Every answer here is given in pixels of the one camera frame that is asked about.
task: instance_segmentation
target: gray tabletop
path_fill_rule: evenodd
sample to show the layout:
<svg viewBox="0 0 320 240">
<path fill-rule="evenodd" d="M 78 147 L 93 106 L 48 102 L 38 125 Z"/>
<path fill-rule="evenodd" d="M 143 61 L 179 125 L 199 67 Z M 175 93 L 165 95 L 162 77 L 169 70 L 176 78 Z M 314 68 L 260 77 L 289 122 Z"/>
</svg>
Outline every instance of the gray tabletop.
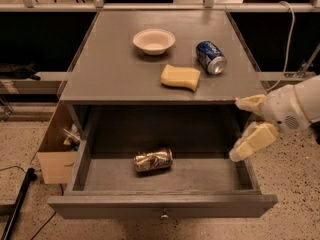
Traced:
<svg viewBox="0 0 320 240">
<path fill-rule="evenodd" d="M 133 45 L 144 29 L 165 29 L 176 37 L 174 47 L 148 56 Z M 227 59 L 220 75 L 209 75 L 196 58 L 203 40 L 216 44 Z M 200 70 L 195 92 L 161 84 L 166 66 Z M 61 96 L 69 104 L 233 103 L 236 97 L 264 93 L 229 19 L 223 11 L 100 12 L 84 50 Z"/>
</svg>

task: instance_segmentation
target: cardboard box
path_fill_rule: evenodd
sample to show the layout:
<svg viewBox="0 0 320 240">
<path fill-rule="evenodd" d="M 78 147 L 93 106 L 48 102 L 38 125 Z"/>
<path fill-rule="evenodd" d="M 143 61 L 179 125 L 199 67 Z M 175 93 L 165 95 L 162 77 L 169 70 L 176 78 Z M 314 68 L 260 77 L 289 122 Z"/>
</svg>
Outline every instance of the cardboard box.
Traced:
<svg viewBox="0 0 320 240">
<path fill-rule="evenodd" d="M 63 144 L 63 129 L 70 129 L 72 123 L 67 107 L 58 103 L 37 152 L 45 184 L 65 184 L 69 181 L 78 152 Z"/>
</svg>

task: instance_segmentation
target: cabinet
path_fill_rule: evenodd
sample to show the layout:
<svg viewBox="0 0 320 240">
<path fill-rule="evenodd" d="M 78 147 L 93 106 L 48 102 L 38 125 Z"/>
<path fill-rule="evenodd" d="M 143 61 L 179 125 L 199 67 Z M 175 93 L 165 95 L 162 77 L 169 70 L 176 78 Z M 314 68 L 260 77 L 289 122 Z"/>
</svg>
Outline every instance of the cabinet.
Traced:
<svg viewBox="0 0 320 240">
<path fill-rule="evenodd" d="M 146 28 L 174 33 L 176 44 L 147 56 L 132 44 Z M 211 40 L 225 54 L 212 76 L 195 47 Z M 201 71 L 196 92 L 161 85 L 166 64 Z M 48 203 L 65 218 L 259 217 L 276 202 L 262 194 L 250 161 L 228 152 L 249 114 L 236 97 L 263 88 L 223 11 L 103 11 L 61 96 L 82 142 L 65 195 Z M 169 147 L 171 169 L 138 174 L 138 151 Z"/>
</svg>

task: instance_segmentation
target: white bowl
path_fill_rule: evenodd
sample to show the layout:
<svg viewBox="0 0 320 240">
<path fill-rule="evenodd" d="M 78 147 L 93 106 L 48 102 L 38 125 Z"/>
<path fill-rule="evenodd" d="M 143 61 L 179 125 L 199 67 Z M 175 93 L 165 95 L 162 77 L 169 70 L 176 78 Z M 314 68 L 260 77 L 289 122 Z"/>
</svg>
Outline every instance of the white bowl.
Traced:
<svg viewBox="0 0 320 240">
<path fill-rule="evenodd" d="M 146 29 L 133 38 L 134 45 L 148 55 L 163 54 L 175 41 L 174 35 L 163 29 Z"/>
</svg>

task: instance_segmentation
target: blue soda can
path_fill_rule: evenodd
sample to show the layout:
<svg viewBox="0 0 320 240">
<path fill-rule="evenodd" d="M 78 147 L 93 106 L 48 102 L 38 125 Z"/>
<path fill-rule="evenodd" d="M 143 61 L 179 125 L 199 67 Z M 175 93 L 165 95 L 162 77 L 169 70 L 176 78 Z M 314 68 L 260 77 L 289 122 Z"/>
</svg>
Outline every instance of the blue soda can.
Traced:
<svg viewBox="0 0 320 240">
<path fill-rule="evenodd" d="M 199 43 L 196 53 L 200 64 L 209 74 L 220 74 L 227 65 L 227 60 L 222 52 L 210 41 Z"/>
</svg>

